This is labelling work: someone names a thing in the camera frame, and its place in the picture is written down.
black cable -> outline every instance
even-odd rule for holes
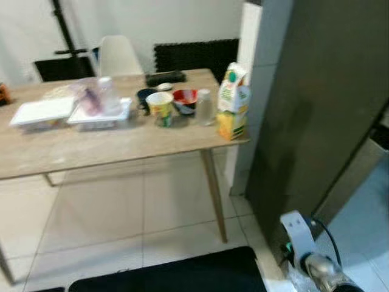
[[[331,240],[331,243],[334,247],[334,250],[335,250],[335,255],[336,255],[336,260],[338,261],[338,264],[340,266],[342,266],[342,261],[340,259],[340,255],[339,255],[339,250],[338,250],[338,247],[336,245],[336,242],[334,240],[334,237],[332,236],[332,234],[330,233],[330,231],[328,230],[327,226],[325,226],[325,224],[323,222],[321,222],[319,219],[316,219],[316,218],[313,218],[312,219],[313,222],[316,222],[317,224],[319,224],[324,230],[325,232],[328,234],[328,237],[329,239]]]

black mug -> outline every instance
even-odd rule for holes
[[[150,108],[148,107],[146,97],[156,92],[158,91],[153,88],[145,88],[136,93],[139,99],[138,109],[144,110],[145,116],[148,116],[150,114]]]

orange juice carton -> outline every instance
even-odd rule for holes
[[[230,63],[218,93],[218,132],[227,140],[244,133],[246,112],[249,109],[250,89],[244,86],[244,70],[238,63]]]

white wall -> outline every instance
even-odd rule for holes
[[[249,112],[247,114],[247,130],[249,132],[250,142],[239,146],[237,149],[231,148],[227,154],[227,157],[231,161],[234,161],[234,158],[236,161],[233,167],[229,167],[225,171],[228,179],[233,176],[231,195],[243,194],[246,189],[256,143],[260,135],[262,119],[294,4],[294,0],[263,0],[262,2],[255,55],[249,60],[243,57],[240,58],[243,60],[243,63],[252,63],[251,66],[246,65],[250,72],[250,87],[252,92]],[[255,15],[258,16],[259,11],[251,14],[249,10],[246,10],[246,17],[252,18]],[[242,33],[251,34],[253,32],[251,30],[242,30]],[[247,41],[247,45],[254,46],[255,44]],[[239,49],[245,50],[242,44],[239,46]]]
[[[243,0],[73,0],[90,48],[103,36],[133,43],[143,70],[154,71],[156,43],[239,37]]]
[[[31,62],[53,58],[65,46],[48,0],[0,0],[0,5],[0,79],[23,84],[34,78]]]
[[[262,6],[246,2],[242,7],[241,28],[239,36],[239,48],[237,62],[247,71],[244,77],[245,85],[250,85],[251,73],[254,66],[255,49],[260,29]],[[227,151],[227,163],[224,174],[229,187],[234,185],[236,161],[238,159],[239,146],[229,147]]]
[[[65,0],[78,47],[103,36],[131,39],[143,69],[154,71],[153,45],[239,37],[243,0]],[[49,0],[0,0],[0,80],[28,82],[30,64],[65,49]]]

white tile floor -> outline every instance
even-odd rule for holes
[[[225,152],[215,161],[225,164]],[[244,198],[219,171],[228,244],[221,243],[197,153],[0,182],[0,244],[18,284],[0,291],[68,287],[85,277],[250,245],[269,292],[294,291]]]
[[[389,292],[388,190],[386,155],[329,225],[344,271],[365,291]],[[335,258],[326,234],[317,243]]]

